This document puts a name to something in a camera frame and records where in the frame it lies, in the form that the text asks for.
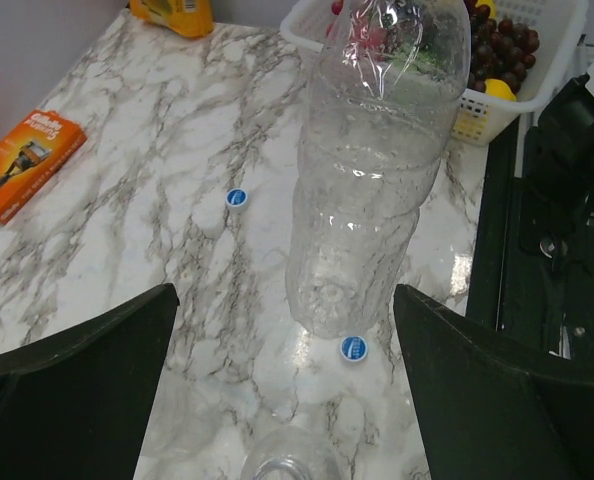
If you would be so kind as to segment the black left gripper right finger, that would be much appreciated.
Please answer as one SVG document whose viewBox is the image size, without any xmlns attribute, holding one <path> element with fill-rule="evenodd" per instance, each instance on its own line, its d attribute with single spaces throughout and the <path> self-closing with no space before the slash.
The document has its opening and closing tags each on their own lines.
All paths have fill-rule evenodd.
<svg viewBox="0 0 594 480">
<path fill-rule="evenodd" d="M 393 313 L 434 479 L 594 479 L 594 368 L 530 348 L 410 285 Z"/>
</svg>

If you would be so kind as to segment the clear plastic bottle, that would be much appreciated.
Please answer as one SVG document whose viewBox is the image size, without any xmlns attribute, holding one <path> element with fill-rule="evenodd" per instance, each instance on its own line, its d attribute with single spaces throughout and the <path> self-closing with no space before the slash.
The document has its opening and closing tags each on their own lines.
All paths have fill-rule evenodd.
<svg viewBox="0 0 594 480">
<path fill-rule="evenodd" d="M 461 1 L 348 1 L 309 72 L 286 269 L 322 338 L 383 316 L 470 72 Z"/>
<path fill-rule="evenodd" d="M 330 442 L 323 435 L 292 425 L 261 439 L 248 454 L 240 473 L 240 479 L 345 478 Z"/>
</svg>

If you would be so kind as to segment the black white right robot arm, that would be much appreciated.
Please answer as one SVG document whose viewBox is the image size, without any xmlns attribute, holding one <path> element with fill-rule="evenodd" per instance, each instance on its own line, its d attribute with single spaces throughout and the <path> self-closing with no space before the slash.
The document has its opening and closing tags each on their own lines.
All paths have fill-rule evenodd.
<svg viewBox="0 0 594 480">
<path fill-rule="evenodd" d="M 594 220 L 594 62 L 559 90 L 526 140 L 520 249 L 560 274 L 585 255 Z"/>
</svg>

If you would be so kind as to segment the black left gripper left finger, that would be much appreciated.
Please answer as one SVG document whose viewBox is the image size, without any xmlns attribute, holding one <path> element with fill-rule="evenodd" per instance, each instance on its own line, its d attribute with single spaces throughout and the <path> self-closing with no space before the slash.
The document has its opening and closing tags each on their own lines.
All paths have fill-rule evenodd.
<svg viewBox="0 0 594 480">
<path fill-rule="evenodd" d="M 0 479 L 130 479 L 179 299 L 162 284 L 0 354 Z"/>
</svg>

